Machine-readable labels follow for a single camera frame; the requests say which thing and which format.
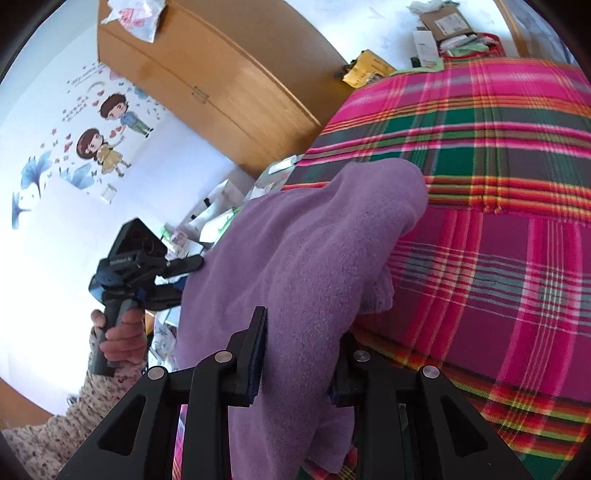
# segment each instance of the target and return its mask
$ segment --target yellow package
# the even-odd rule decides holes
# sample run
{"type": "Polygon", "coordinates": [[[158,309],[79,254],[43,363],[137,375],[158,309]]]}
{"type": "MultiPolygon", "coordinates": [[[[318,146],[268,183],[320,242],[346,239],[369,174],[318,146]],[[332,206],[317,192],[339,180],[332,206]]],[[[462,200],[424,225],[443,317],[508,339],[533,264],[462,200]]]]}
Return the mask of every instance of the yellow package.
{"type": "Polygon", "coordinates": [[[353,88],[360,88],[396,72],[394,67],[371,50],[361,52],[357,60],[351,62],[349,67],[343,81],[353,88]]]}

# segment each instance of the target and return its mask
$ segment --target blue shirt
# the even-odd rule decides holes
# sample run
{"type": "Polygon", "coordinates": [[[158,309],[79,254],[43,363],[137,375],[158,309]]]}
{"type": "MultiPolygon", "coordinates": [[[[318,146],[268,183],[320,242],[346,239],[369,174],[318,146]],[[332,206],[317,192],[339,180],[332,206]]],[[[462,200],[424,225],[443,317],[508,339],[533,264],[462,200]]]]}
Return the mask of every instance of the blue shirt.
{"type": "Polygon", "coordinates": [[[139,120],[138,116],[133,113],[130,112],[129,110],[127,110],[120,118],[121,120],[121,125],[127,125],[128,127],[132,127],[135,125],[135,123],[139,120]]]}

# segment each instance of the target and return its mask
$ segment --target cartoon couple decal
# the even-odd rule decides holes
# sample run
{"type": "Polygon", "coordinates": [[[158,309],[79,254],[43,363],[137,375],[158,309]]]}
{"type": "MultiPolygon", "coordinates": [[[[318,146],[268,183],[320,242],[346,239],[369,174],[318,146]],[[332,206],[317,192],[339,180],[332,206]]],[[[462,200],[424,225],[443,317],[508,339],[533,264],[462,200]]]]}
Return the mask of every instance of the cartoon couple decal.
{"type": "MultiPolygon", "coordinates": [[[[143,135],[145,138],[148,138],[153,130],[153,128],[143,123],[135,113],[129,111],[127,99],[125,95],[120,93],[114,93],[103,102],[100,106],[100,115],[106,120],[119,120],[121,125],[143,135]]],[[[121,135],[121,139],[117,143],[109,145],[97,128],[89,128],[78,140],[76,152],[80,158],[97,162],[101,166],[103,175],[116,171],[119,177],[122,177],[124,173],[121,172],[119,166],[123,165],[129,168],[131,164],[123,161],[123,155],[117,152],[115,147],[124,138],[121,135]]]]}

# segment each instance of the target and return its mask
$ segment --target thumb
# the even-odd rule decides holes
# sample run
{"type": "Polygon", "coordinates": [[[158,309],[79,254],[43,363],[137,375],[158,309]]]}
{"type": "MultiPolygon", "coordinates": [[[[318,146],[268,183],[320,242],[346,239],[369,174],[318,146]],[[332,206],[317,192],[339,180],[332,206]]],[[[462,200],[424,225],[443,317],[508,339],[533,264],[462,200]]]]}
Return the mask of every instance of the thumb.
{"type": "Polygon", "coordinates": [[[101,312],[100,310],[94,310],[90,314],[90,319],[92,320],[92,323],[95,326],[95,330],[98,328],[103,328],[107,323],[107,320],[105,318],[105,314],[103,312],[101,312]]]}

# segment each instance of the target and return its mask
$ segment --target person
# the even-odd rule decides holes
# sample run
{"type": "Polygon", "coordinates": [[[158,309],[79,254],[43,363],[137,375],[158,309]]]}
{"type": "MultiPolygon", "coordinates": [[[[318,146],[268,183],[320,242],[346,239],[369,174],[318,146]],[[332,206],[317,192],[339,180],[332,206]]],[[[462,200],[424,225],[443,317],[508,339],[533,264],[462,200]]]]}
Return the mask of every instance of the person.
{"type": "MultiPolygon", "coordinates": [[[[104,327],[106,320],[98,310],[92,312],[91,319],[94,324],[90,334],[93,351],[96,330],[104,327]]],[[[144,311],[133,309],[126,312],[122,323],[109,329],[106,338],[99,348],[107,360],[119,362],[114,377],[87,372],[80,396],[65,416],[56,415],[44,425],[2,432],[33,480],[53,480],[88,435],[142,376],[147,363],[144,311]]]]}
{"type": "Polygon", "coordinates": [[[127,168],[131,164],[123,161],[123,155],[117,152],[115,147],[124,139],[125,137],[121,135],[121,139],[116,144],[109,145],[98,129],[89,128],[80,136],[76,145],[76,152],[80,158],[84,158],[85,160],[94,159],[102,167],[101,173],[103,175],[116,170],[119,177],[122,177],[124,173],[120,171],[119,164],[123,164],[127,168]]]}
{"type": "Polygon", "coordinates": [[[129,127],[134,132],[142,134],[146,138],[154,130],[143,123],[138,116],[129,110],[129,103],[125,95],[114,93],[100,106],[100,115],[105,120],[119,120],[121,125],[129,127]]]}

